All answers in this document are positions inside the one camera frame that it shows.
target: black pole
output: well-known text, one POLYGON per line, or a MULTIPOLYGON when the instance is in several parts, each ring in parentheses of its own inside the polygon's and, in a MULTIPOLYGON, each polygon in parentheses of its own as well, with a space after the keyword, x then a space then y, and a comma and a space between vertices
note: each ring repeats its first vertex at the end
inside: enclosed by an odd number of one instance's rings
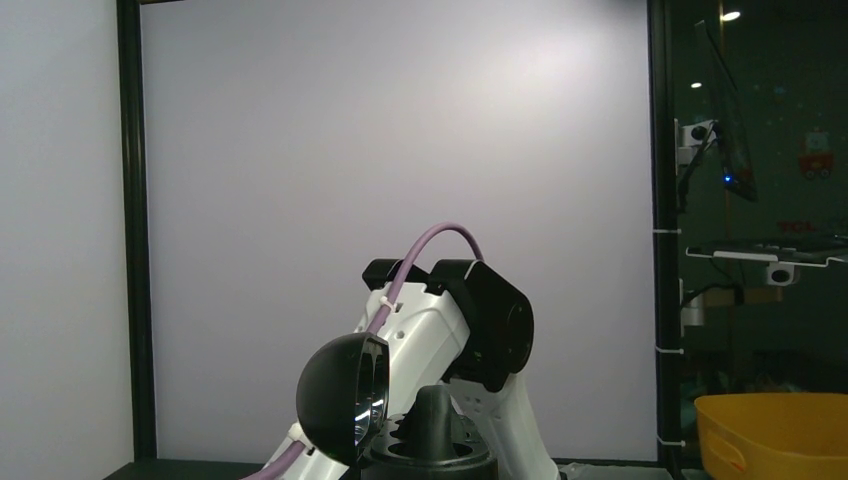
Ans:
POLYGON ((117 7, 133 445, 135 459, 143 460, 156 458, 156 398, 147 243, 141 12, 136 0, 117 0, 117 7))
POLYGON ((667 0, 649 2, 651 118, 654 192, 654 300, 656 308, 658 457, 674 479, 682 479, 680 311, 677 269, 676 150, 671 28, 667 0))

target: black mount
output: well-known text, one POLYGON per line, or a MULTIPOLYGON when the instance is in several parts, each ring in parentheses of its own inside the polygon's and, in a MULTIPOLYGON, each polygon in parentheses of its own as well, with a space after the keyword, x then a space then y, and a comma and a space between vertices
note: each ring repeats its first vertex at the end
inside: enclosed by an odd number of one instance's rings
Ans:
POLYGON ((498 461, 443 385, 422 387, 409 412, 395 415, 371 442, 362 480, 497 480, 498 461))
MULTIPOLYGON (((394 280, 400 260, 377 259, 362 274, 371 291, 394 280)), ((413 266, 407 283, 427 285, 427 293, 450 293, 468 323, 465 349, 442 380, 459 378, 482 384, 490 392, 503 389, 510 374, 524 369, 533 348, 530 301, 479 260, 440 260, 431 273, 413 266)))

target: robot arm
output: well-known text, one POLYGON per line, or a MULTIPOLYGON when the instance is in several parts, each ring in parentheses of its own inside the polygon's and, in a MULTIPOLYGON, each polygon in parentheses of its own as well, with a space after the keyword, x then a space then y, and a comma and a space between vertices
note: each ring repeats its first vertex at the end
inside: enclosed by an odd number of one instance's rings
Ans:
MULTIPOLYGON (((399 263, 375 260, 363 273, 372 292, 356 332, 385 304, 399 263)), ((421 387, 444 382, 497 454, 501 480, 559 479, 521 373, 533 335, 526 297, 482 262, 443 260, 430 274, 413 268, 393 307, 378 332, 389 343, 388 415, 408 411, 421 387)), ((301 435, 293 428, 271 461, 295 440, 310 446, 301 435)), ((346 470, 307 448, 279 478, 338 480, 346 470)))

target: white backdrop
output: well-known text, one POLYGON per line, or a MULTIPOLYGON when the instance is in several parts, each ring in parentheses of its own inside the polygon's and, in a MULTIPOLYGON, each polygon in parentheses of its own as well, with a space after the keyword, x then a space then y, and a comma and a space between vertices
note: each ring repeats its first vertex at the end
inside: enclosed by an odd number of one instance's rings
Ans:
POLYGON ((0 479, 132 461, 115 2, 0 2, 0 479))
MULTIPOLYGON (((454 220, 536 312, 556 457, 655 457, 645 2, 143 9, 164 457, 264 460, 362 270, 454 220)), ((422 267, 463 257, 437 239, 422 267)))

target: yellow bin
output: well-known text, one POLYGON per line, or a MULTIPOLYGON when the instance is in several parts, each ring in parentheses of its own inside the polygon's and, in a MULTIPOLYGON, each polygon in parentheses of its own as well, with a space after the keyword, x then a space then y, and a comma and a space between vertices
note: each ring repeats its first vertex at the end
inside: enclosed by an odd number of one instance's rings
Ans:
POLYGON ((848 480, 848 395, 715 395, 695 407, 716 480, 848 480))

